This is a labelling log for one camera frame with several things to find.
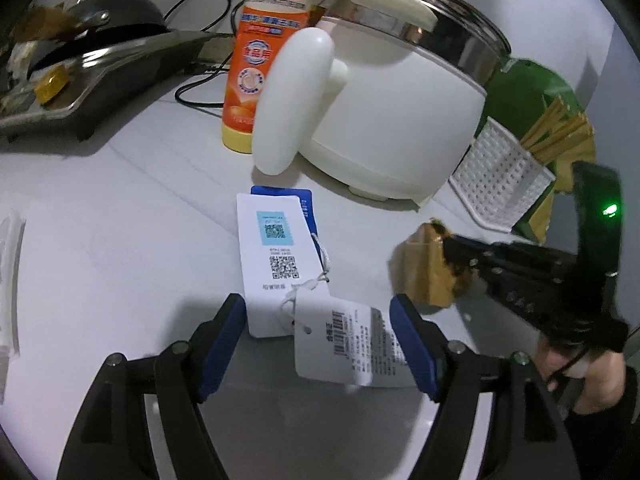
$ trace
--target white price tag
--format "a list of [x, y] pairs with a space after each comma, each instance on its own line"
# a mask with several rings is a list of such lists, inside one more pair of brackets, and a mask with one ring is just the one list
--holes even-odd
[[359, 386], [415, 387], [388, 314], [299, 288], [295, 317], [299, 376]]
[[[322, 273], [300, 199], [239, 194], [237, 201], [249, 332], [258, 338], [291, 335], [292, 319], [281, 308], [282, 300], [293, 285]], [[316, 291], [329, 295], [326, 282]]]

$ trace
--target bottle label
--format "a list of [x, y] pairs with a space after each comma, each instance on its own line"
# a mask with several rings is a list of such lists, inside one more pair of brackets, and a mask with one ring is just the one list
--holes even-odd
[[246, 0], [229, 68], [222, 121], [250, 133], [255, 108], [276, 53], [306, 26], [310, 0]]

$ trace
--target orange bottle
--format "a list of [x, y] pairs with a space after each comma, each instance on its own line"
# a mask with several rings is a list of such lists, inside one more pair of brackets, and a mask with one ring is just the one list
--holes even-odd
[[226, 147], [251, 153], [255, 107], [267, 73], [284, 42], [306, 26], [310, 4], [310, 0], [246, 0], [222, 111]]

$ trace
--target black robotic claw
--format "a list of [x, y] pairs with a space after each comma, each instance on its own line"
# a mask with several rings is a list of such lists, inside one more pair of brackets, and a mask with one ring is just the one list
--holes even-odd
[[494, 403], [479, 479], [580, 478], [558, 409], [528, 355], [488, 357], [447, 341], [404, 294], [392, 300], [390, 316], [418, 388], [440, 403], [410, 480], [460, 477], [483, 392], [493, 392]]
[[58, 480], [157, 480], [144, 395], [155, 394], [178, 480], [228, 480], [196, 403], [214, 393], [246, 322], [244, 299], [226, 298], [190, 341], [159, 356], [102, 364], [66, 442]]
[[578, 254], [454, 235], [444, 240], [444, 257], [476, 268], [491, 298], [553, 344], [622, 352], [629, 326], [615, 309], [623, 216], [620, 180], [615, 171], [588, 162], [575, 162], [573, 170]]

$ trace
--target black sleeve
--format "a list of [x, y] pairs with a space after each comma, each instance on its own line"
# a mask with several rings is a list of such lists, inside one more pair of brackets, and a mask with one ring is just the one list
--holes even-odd
[[638, 380], [633, 368], [626, 368], [625, 391], [615, 406], [591, 415], [571, 412], [564, 422], [580, 468], [582, 480], [598, 478], [612, 462], [631, 427]]

